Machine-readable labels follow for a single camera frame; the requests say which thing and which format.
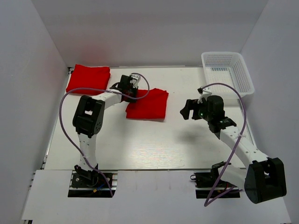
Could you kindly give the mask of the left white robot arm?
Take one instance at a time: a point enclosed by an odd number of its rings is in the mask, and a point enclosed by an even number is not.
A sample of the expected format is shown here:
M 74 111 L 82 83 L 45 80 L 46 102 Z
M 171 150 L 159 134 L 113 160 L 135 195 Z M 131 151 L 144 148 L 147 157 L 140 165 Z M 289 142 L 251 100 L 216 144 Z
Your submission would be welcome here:
M 78 134 L 80 161 L 75 166 L 76 173 L 88 186 L 98 183 L 99 174 L 96 160 L 96 137 L 103 125 L 104 112 L 107 108 L 125 102 L 136 102 L 138 84 L 141 75 L 132 73 L 121 76 L 121 80 L 108 92 L 90 97 L 83 95 L 78 103 L 72 124 Z

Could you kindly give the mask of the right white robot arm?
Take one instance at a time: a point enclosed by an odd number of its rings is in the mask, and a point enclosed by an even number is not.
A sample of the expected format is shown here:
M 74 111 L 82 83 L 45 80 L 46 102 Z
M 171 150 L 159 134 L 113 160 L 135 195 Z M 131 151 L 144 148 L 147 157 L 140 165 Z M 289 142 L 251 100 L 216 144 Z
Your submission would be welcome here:
M 188 99 L 180 114 L 185 120 L 205 120 L 211 133 L 232 150 L 226 161 L 212 165 L 206 177 L 194 174 L 198 187 L 211 188 L 205 206 L 235 188 L 243 190 L 254 204 L 287 194 L 283 162 L 260 151 L 243 135 L 243 129 L 225 115 L 220 96 Z

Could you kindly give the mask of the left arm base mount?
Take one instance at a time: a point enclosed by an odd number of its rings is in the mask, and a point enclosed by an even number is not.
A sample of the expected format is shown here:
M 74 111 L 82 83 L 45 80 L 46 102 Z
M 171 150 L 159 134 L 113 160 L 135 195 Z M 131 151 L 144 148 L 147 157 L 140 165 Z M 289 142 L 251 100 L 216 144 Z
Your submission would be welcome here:
M 81 177 L 76 172 L 71 175 L 68 190 L 69 198 L 112 198 L 109 187 L 102 175 L 89 181 Z

